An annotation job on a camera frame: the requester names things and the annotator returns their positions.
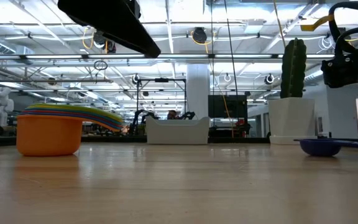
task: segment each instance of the wooden table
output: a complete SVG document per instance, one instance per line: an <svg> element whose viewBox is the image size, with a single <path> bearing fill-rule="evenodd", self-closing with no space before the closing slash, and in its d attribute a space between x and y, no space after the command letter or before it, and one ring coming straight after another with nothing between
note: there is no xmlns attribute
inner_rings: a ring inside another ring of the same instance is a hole
<svg viewBox="0 0 358 224"><path fill-rule="evenodd" d="M358 149L86 143L0 147L0 223L358 223Z"/></svg>

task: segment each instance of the white pot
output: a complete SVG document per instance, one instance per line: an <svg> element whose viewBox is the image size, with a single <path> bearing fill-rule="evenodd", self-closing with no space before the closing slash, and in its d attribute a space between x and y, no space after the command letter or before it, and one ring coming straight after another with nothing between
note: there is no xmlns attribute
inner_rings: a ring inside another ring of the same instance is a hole
<svg viewBox="0 0 358 224"><path fill-rule="evenodd" d="M284 98L268 103L271 144L299 144L294 139L316 138L314 99Z"/></svg>

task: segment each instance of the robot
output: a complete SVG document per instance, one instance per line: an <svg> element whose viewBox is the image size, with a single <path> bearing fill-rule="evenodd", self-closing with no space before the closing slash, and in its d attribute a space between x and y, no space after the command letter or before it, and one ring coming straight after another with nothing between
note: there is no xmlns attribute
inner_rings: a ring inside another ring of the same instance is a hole
<svg viewBox="0 0 358 224"><path fill-rule="evenodd" d="M8 87L0 87L0 126L7 126L7 112L12 112L14 102L9 99L11 89Z"/></svg>

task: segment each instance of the white pillar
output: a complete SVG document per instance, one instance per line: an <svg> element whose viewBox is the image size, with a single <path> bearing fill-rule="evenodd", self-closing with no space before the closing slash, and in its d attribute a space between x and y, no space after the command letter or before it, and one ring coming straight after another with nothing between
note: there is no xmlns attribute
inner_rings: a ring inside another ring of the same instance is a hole
<svg viewBox="0 0 358 224"><path fill-rule="evenodd" d="M194 119L208 117L209 69L207 64L187 65L187 111L195 112Z"/></svg>

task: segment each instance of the cactus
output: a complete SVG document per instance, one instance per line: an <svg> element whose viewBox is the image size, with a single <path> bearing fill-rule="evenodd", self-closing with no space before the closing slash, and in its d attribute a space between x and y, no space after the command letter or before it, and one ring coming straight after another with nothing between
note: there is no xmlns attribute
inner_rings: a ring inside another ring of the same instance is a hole
<svg viewBox="0 0 358 224"><path fill-rule="evenodd" d="M303 40L291 40L285 47L282 66L281 98L302 97L306 69L306 45Z"/></svg>

